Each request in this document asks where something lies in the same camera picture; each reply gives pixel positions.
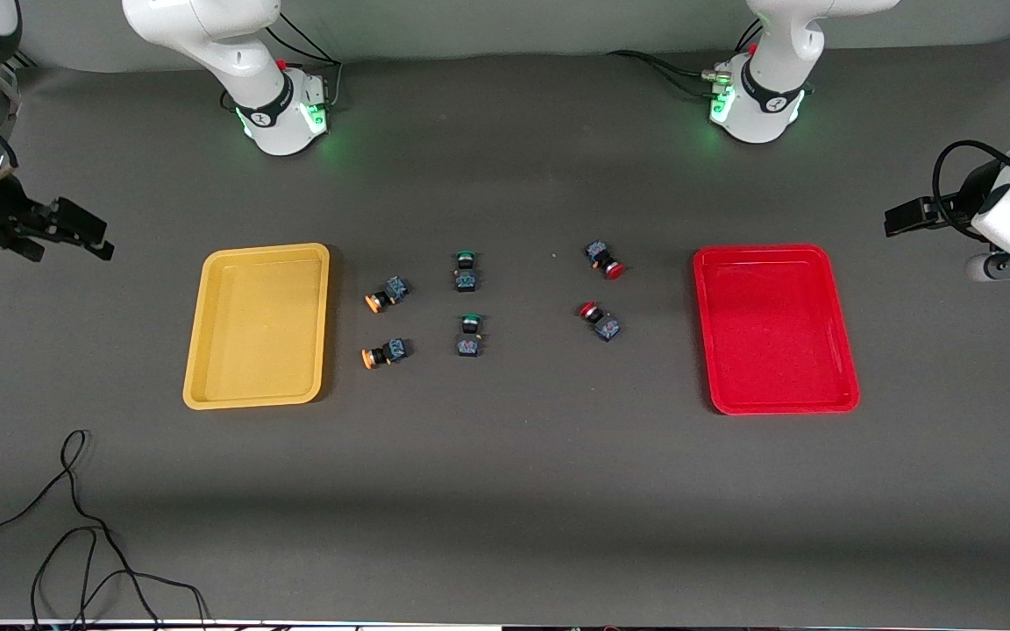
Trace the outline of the red push button switch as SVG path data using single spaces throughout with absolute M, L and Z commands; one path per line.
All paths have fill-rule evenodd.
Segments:
M 579 316 L 584 319 L 594 334 L 602 341 L 612 341 L 622 331 L 620 321 L 597 302 L 586 302 L 579 308 Z
M 615 259 L 605 241 L 592 241 L 585 247 L 584 253 L 592 268 L 601 272 L 602 277 L 606 280 L 616 280 L 625 272 L 626 266 Z

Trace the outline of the yellow push button switch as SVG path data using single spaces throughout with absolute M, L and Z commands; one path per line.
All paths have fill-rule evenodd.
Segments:
M 412 355 L 412 344 L 404 338 L 390 338 L 381 346 L 361 349 L 360 355 L 365 369 L 398 364 Z
M 368 293 L 364 296 L 364 303 L 370 312 L 381 313 L 389 308 L 403 302 L 410 292 L 410 284 L 403 277 L 394 275 L 388 277 L 380 290 Z

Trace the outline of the red plastic tray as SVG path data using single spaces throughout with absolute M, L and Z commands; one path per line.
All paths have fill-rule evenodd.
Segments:
M 719 412 L 825 415 L 857 407 L 857 369 L 824 249 L 709 246 L 691 257 L 690 271 Z

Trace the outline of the yellow plastic tray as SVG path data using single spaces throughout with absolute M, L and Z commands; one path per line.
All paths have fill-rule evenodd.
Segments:
M 306 404 L 324 383 L 331 256 L 222 249 L 202 265 L 181 396 L 197 411 Z

